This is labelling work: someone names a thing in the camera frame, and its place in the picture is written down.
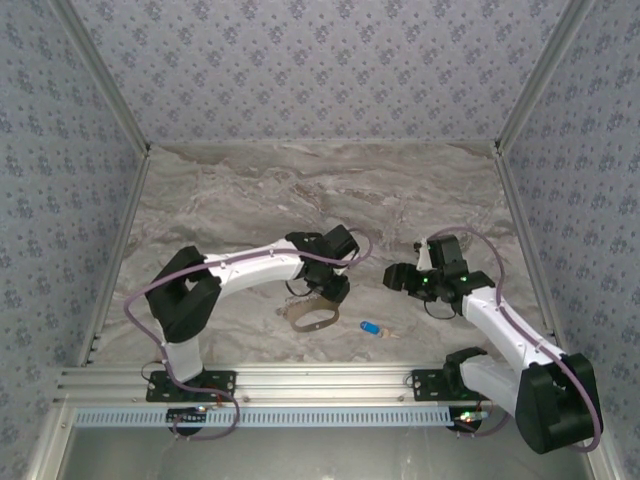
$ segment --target small blue cylinder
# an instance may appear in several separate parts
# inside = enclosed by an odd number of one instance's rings
[[[373,324],[373,323],[369,323],[369,322],[361,322],[360,323],[360,328],[362,330],[364,330],[365,332],[369,332],[373,335],[379,335],[380,334],[380,327]]]

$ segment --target wall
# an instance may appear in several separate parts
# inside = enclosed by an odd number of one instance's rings
[[[137,160],[45,0],[0,2],[0,478],[72,365]]]
[[[148,140],[496,138],[566,0],[75,0]]]
[[[565,334],[640,478],[640,5],[596,3],[509,152]]]

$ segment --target marble tabletop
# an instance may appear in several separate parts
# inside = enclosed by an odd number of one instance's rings
[[[245,144],[153,147],[111,306],[94,354],[100,364],[140,363],[155,345],[126,319],[124,298],[147,284],[175,252],[195,245],[223,253],[271,243],[291,231],[365,229],[372,257],[349,271],[339,321],[296,333],[281,316],[291,295],[281,282],[222,299],[201,333],[206,363],[440,362],[478,345],[494,351],[463,318],[429,317],[421,302],[386,289],[384,269],[415,262],[413,243],[450,225],[471,225],[505,259],[505,296],[542,329],[535,295],[488,146],[472,144]],[[459,236],[470,269],[498,269],[478,239]],[[357,236],[362,248],[366,240]],[[303,282],[293,288],[304,289]],[[446,306],[433,313],[446,315]],[[155,327],[146,301],[133,312]],[[362,332],[362,320],[398,338]]]

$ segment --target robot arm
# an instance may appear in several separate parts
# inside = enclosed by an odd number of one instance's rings
[[[516,419],[522,437],[538,453],[592,437],[594,425],[585,402],[541,349],[569,367],[585,387],[602,425],[589,361],[581,354],[567,355],[548,342],[502,300],[500,308],[506,310],[508,321],[496,304],[494,283],[483,272],[469,272],[455,236],[414,247],[420,254],[418,264],[390,266],[384,284],[406,290],[424,302],[441,299],[449,303],[457,314],[482,330],[507,361],[496,362],[479,348],[448,355],[444,373],[452,390],[466,387],[501,406]]]
[[[346,265],[311,260],[304,253],[343,260],[358,251],[358,244],[342,225],[324,236],[292,232],[264,247],[230,254],[202,255],[193,246],[180,250],[155,280],[202,263],[216,262],[216,266],[146,294],[151,313],[162,327],[164,347],[177,380],[186,382],[202,372],[198,335],[218,300],[262,283],[304,278],[310,289],[341,303],[350,289],[342,275]]]

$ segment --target brown object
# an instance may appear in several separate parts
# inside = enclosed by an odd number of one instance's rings
[[[340,318],[340,312],[338,311],[339,306],[340,304],[338,303],[330,302],[326,298],[318,296],[309,298],[302,302],[287,305],[282,311],[282,316],[289,320],[291,328],[298,333],[316,332],[323,328],[327,328],[338,321],[338,318]],[[319,322],[311,323],[309,325],[300,326],[296,324],[296,322],[302,317],[317,310],[331,310],[334,313],[331,318],[320,320]]]

